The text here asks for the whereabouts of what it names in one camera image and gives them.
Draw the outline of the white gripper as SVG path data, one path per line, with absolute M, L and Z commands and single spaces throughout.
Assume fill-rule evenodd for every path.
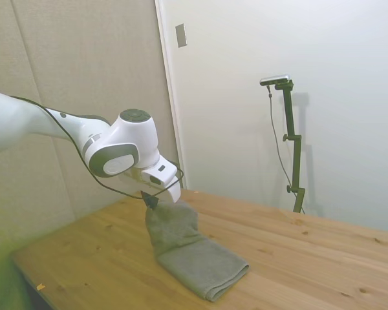
M 159 200 L 175 203 L 180 198 L 176 174 L 176 167 L 131 168 L 122 174 L 122 181 L 140 192 L 148 209 L 155 209 Z

